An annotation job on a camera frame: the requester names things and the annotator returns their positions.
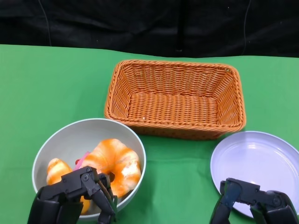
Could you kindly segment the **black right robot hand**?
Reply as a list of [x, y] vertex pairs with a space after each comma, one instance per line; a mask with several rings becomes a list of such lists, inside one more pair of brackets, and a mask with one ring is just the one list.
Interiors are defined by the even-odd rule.
[[287, 194], [261, 191], [260, 186], [234, 178], [221, 181], [221, 197], [211, 215], [211, 224], [228, 224], [235, 203], [250, 206], [257, 224], [297, 224], [297, 212]]

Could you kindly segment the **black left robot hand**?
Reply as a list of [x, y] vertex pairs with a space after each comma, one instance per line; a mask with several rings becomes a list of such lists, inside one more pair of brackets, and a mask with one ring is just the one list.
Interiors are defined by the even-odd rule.
[[109, 175], [86, 166], [62, 176], [58, 183], [39, 189], [31, 206], [29, 224], [75, 224], [83, 209], [81, 197], [92, 200], [101, 210], [99, 224], [116, 221], [117, 196]]

